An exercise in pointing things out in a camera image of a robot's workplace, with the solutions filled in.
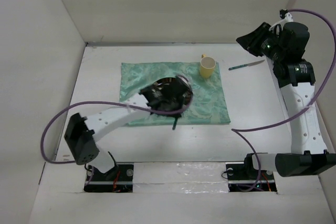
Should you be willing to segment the yellow mug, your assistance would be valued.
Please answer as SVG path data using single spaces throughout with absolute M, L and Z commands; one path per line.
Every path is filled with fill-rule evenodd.
M 199 73 L 201 77 L 208 79 L 213 74 L 216 67 L 215 59 L 202 54 L 199 66 Z

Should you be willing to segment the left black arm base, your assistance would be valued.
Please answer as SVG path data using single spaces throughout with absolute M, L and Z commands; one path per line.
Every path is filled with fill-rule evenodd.
M 106 179 L 97 169 L 85 165 L 87 172 L 83 190 L 86 193 L 132 193 L 134 163 L 119 163 L 119 170 Z

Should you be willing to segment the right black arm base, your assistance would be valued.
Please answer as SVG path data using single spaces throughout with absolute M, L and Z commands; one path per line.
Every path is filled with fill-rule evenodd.
M 256 182 L 258 169 L 253 167 L 254 154 L 247 154 L 243 161 L 227 162 L 226 170 L 221 173 L 221 177 L 228 182 L 230 193 L 243 193 Z M 266 170 L 261 170 L 258 183 L 250 192 L 277 192 L 276 182 L 273 174 L 268 174 Z

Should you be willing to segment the dark round plate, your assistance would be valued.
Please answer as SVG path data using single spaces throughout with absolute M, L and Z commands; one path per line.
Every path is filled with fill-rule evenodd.
M 193 91 L 187 78 L 183 76 L 164 77 L 153 83 L 160 91 L 170 90 L 171 95 L 188 105 L 193 97 Z

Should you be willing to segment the fork with green handle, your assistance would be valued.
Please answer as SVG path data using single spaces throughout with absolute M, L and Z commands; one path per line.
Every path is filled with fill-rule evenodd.
M 179 116 L 175 116 L 174 117 L 174 122 L 173 122 L 173 126 L 172 126 L 172 130 L 175 130 L 176 129 L 176 125 L 177 125 L 177 121 L 179 119 Z

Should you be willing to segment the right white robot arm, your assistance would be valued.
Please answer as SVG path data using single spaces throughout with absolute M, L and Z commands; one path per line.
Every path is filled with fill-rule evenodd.
M 291 151 L 277 154 L 248 154 L 243 173 L 254 179 L 262 170 L 282 177 L 319 175 L 335 166 L 321 136 L 316 105 L 312 98 L 315 76 L 311 63 L 303 59 L 310 38 L 308 27 L 288 22 L 281 28 L 262 23 L 256 30 L 236 39 L 254 56 L 272 60 L 273 72 L 291 119 Z

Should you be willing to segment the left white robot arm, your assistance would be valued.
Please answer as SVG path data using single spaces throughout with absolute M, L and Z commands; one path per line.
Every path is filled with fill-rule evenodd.
M 65 141 L 77 165 L 89 165 L 92 174 L 112 180 L 119 170 L 112 154 L 97 144 L 113 130 L 132 121 L 146 119 L 154 114 L 174 119 L 177 124 L 193 97 L 188 78 L 177 75 L 168 81 L 160 80 L 122 103 L 90 116 L 76 113 L 70 117 Z

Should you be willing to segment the knife with green handle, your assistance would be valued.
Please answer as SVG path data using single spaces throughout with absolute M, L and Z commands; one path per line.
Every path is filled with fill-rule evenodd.
M 246 64 L 243 64 L 243 65 L 238 65 L 238 66 L 230 67 L 230 68 L 228 68 L 228 70 L 232 71 L 232 70 L 241 69 L 241 68 L 244 68 L 244 67 L 251 67 L 251 66 L 258 65 L 258 64 L 260 64 L 260 63 L 262 63 L 264 61 L 265 60 L 260 60 L 260 61 L 255 61 L 255 62 L 251 62 L 251 63 L 246 63 Z

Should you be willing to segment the green patterned cloth placemat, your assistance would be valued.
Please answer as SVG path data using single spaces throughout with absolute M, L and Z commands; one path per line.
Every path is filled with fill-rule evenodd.
M 119 101 L 127 100 L 162 78 L 181 74 L 192 84 L 193 99 L 178 125 L 229 124 L 219 65 L 208 79 L 200 76 L 199 68 L 198 62 L 122 63 Z

